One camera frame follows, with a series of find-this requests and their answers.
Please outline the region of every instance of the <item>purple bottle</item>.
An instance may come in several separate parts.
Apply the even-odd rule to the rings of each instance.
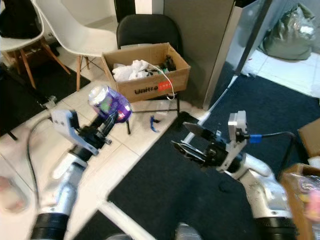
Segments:
[[[116,123],[124,123],[132,114],[128,100],[106,85],[94,87],[89,93],[88,103],[105,119],[117,111],[118,119]]]

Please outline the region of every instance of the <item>white cable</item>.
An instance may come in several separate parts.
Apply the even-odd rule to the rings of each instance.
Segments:
[[[172,101],[175,100],[175,90],[174,90],[174,86],[172,85],[172,82],[170,81],[170,79],[165,75],[165,73],[158,67],[156,67],[155,65],[152,65],[151,63],[148,62],[149,65],[151,65],[152,67],[154,67],[155,69],[157,69],[160,73],[163,74],[163,76],[169,81],[171,88],[172,88],[172,95],[173,98],[169,98],[168,96],[166,97],[168,100]]]

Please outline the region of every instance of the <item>blue object on floor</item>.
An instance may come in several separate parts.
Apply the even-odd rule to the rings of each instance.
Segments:
[[[151,116],[150,117],[150,128],[152,131],[154,131],[155,133],[159,133],[160,131],[156,130],[155,127],[154,127],[154,123],[158,124],[160,123],[159,120],[155,119],[155,116]]]

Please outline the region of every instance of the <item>red label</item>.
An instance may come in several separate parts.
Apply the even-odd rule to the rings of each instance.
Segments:
[[[171,84],[169,81],[162,81],[158,83],[158,91],[164,91],[167,89],[171,89]]]

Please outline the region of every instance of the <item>black chair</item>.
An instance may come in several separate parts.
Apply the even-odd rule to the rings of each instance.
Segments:
[[[170,45],[182,56],[182,41],[177,25],[167,16],[160,14],[134,14],[128,15],[121,20],[116,30],[116,41],[118,49],[122,46],[136,44],[160,44]],[[134,111],[133,113],[151,113],[177,111],[180,113],[179,93],[176,94],[175,109]],[[131,133],[129,121],[126,122],[128,134]]]

